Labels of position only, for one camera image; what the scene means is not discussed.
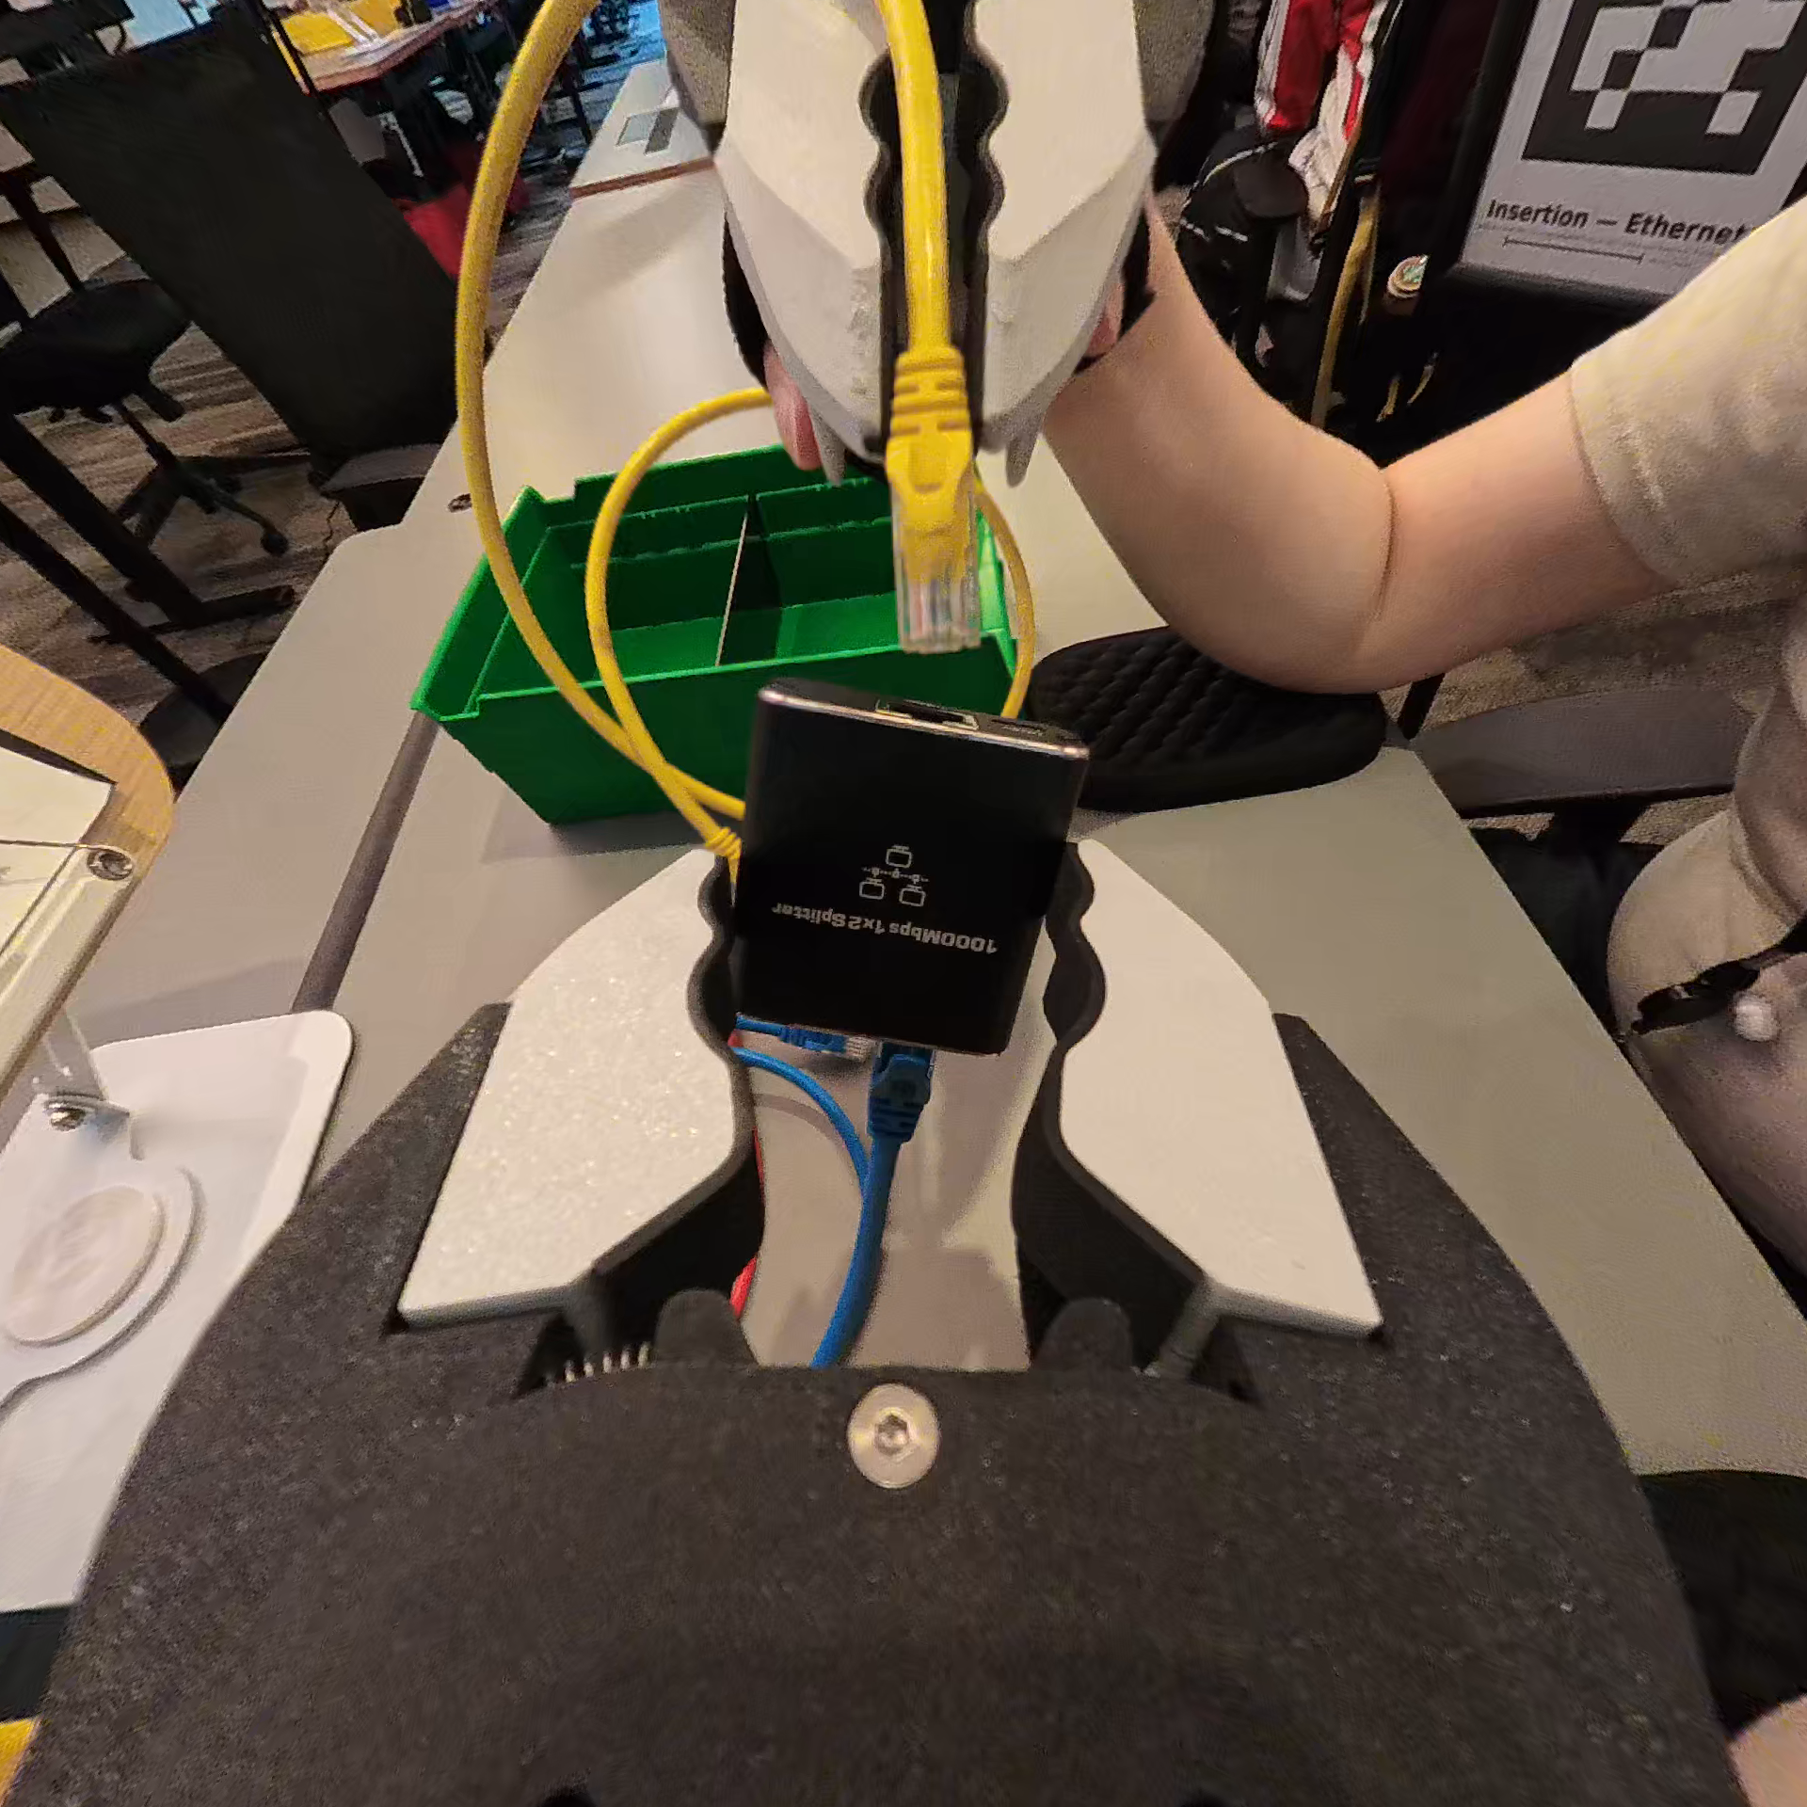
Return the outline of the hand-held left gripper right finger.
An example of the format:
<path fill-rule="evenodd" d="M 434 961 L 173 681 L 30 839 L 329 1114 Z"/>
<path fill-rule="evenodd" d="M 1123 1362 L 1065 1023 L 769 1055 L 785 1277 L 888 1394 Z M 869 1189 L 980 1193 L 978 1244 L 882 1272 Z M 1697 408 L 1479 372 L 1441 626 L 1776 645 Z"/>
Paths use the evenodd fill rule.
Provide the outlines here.
<path fill-rule="evenodd" d="M 1039 1340 L 1101 1298 L 1133 1340 L 1383 1323 L 1276 1014 L 1185 910 L 1097 839 L 1046 916 L 1048 1048 L 1012 1164 Z"/>

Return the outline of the white stand base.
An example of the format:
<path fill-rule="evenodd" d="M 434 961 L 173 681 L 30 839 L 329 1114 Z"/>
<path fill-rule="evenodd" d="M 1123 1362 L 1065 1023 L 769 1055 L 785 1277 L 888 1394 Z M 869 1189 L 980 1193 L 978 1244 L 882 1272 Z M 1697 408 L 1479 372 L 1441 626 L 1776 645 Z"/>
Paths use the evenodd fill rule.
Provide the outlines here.
<path fill-rule="evenodd" d="M 3 1144 L 3 1407 L 113 1364 L 167 1387 L 301 1198 L 350 1068 L 327 1008 L 94 1050 L 99 1106 Z"/>

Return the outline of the green plastic bin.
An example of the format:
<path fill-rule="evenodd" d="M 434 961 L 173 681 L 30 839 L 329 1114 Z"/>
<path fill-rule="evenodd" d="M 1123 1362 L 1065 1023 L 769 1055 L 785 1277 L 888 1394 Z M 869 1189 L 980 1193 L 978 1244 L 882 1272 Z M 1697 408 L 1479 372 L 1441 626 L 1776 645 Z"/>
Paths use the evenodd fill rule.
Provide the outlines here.
<path fill-rule="evenodd" d="M 715 668 L 751 492 L 760 498 L 775 605 L 754 619 L 764 656 Z M 832 485 L 779 445 L 658 462 L 634 489 L 606 577 L 623 679 L 664 754 L 732 796 L 745 788 L 756 692 L 771 681 L 997 713 L 1014 675 L 1016 636 L 1005 566 L 984 523 L 977 549 L 978 643 L 909 652 L 896 634 L 892 506 L 881 479 L 847 474 Z M 658 786 L 545 677 L 485 558 L 472 568 L 414 701 L 549 824 L 666 809 Z"/>

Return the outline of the framed marker sign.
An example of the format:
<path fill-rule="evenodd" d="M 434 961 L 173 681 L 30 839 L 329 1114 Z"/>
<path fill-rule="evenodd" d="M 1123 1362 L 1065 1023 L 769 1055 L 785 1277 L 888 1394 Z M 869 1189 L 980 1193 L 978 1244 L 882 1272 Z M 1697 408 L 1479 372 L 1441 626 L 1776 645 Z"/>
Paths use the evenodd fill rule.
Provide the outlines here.
<path fill-rule="evenodd" d="M 1803 167 L 1801 1 L 1536 3 L 1455 269 L 1660 304 L 1801 197 Z"/>

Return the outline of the black bin divider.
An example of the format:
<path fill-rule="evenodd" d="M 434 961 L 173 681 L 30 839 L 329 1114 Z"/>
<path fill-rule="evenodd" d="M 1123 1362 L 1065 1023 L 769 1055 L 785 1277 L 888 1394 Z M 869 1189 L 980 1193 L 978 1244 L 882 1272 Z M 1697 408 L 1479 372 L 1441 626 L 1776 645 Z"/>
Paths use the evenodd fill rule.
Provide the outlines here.
<path fill-rule="evenodd" d="M 721 613 L 717 634 L 715 668 L 739 666 L 764 658 L 764 628 L 756 619 L 775 607 L 775 577 L 766 547 L 764 515 L 756 492 L 745 498 L 737 538 L 734 543 L 734 560 L 728 583 L 728 594 Z"/>

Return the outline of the beige shirt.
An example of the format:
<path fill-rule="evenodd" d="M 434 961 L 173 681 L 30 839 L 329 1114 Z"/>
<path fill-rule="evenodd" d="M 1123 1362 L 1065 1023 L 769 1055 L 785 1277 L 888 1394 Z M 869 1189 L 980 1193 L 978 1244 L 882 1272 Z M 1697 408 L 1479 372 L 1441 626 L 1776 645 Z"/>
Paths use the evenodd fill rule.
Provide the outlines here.
<path fill-rule="evenodd" d="M 1797 201 L 1569 372 L 1615 530 L 1673 588 L 1792 585 L 1778 679 L 1731 812 L 1775 892 L 1805 852 L 1805 208 Z"/>

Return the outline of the black backpack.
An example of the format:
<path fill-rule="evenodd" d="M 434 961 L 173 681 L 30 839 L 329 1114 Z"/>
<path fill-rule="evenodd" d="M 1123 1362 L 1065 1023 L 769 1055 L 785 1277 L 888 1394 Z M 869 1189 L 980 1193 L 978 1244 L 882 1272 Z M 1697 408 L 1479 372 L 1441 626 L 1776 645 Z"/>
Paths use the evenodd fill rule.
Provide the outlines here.
<path fill-rule="evenodd" d="M 1295 133 L 1229 116 L 1185 191 L 1176 242 L 1214 327 L 1257 385 L 1377 462 L 1434 436 L 1447 270 L 1434 238 L 1460 129 L 1393 124 L 1370 186 L 1313 227 Z"/>

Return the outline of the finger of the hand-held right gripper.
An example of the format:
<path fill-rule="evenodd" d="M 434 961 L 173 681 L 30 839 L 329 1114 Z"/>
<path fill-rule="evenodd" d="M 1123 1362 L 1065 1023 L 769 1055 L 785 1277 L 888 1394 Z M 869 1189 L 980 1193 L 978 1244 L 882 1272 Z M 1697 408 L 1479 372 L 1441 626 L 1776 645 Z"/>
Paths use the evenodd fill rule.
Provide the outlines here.
<path fill-rule="evenodd" d="M 865 99 L 890 67 L 877 3 L 739 1 L 713 167 L 785 368 L 850 455 L 881 455 L 892 381 L 886 240 Z"/>
<path fill-rule="evenodd" d="M 982 137 L 978 442 L 1029 455 L 1116 287 L 1155 159 L 1129 1 L 978 1 L 1001 109 Z"/>

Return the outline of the person's right forearm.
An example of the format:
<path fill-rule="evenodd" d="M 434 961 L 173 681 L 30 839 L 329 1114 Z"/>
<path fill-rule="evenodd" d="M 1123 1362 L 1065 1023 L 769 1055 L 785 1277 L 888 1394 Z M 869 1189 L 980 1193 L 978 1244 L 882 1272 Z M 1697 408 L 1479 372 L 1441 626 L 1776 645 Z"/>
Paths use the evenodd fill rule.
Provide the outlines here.
<path fill-rule="evenodd" d="M 1114 297 L 1042 436 L 1140 596 L 1293 690 L 1379 692 L 1658 598 L 1560 376 L 1396 462 L 1293 415 L 1210 323 L 1150 191 L 1148 304 Z"/>

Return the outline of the red white jacket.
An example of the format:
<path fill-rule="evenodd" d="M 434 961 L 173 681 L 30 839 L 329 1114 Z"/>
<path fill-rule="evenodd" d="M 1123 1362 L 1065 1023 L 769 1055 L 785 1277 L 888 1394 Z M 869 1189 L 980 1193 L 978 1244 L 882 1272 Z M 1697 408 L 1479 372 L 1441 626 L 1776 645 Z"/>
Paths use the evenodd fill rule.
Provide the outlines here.
<path fill-rule="evenodd" d="M 1285 144 L 1313 229 L 1340 193 L 1394 11 L 1393 1 L 1266 7 L 1255 48 L 1253 120 L 1265 139 Z"/>

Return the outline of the person's leg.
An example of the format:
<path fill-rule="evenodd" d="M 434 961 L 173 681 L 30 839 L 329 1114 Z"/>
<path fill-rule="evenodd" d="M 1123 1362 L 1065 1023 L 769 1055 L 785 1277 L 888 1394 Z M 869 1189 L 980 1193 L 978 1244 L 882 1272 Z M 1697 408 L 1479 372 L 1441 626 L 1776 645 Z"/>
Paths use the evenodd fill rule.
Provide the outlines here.
<path fill-rule="evenodd" d="M 1807 1803 L 1807 1697 L 1775 1705 L 1728 1744 L 1737 1784 L 1748 1804 Z"/>

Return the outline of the person's right hand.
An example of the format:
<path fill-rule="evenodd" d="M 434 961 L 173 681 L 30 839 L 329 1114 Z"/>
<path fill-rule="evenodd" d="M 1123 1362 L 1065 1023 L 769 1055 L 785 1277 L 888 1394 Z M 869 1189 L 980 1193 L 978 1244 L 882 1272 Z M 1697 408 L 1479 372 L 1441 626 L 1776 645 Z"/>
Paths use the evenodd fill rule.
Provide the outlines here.
<path fill-rule="evenodd" d="M 807 396 L 771 342 L 766 342 L 762 349 L 762 381 L 777 438 L 786 457 L 801 472 L 817 472 L 826 483 L 839 485 L 847 474 L 847 445 L 818 423 Z"/>

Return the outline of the black ethernet splitter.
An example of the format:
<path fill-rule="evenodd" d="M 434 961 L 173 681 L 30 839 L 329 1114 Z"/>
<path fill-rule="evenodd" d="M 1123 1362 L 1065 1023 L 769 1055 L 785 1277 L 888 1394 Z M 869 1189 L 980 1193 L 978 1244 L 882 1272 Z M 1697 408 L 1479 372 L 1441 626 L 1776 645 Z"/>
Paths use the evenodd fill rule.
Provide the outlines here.
<path fill-rule="evenodd" d="M 779 679 L 756 692 L 734 1003 L 781 1027 L 1007 1050 L 1089 752 L 1063 728 Z"/>

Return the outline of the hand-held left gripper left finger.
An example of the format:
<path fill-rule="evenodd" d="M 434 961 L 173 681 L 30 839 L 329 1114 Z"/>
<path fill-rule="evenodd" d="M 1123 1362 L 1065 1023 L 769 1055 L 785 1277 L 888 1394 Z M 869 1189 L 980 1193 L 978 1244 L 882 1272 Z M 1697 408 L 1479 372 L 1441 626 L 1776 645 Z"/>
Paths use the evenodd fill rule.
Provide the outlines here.
<path fill-rule="evenodd" d="M 754 1140 L 730 912 L 726 861 L 689 850 L 515 986 L 397 1296 L 406 1326 L 559 1308 L 641 1328 L 672 1292 L 732 1285 L 762 1212 L 704 1217 Z"/>

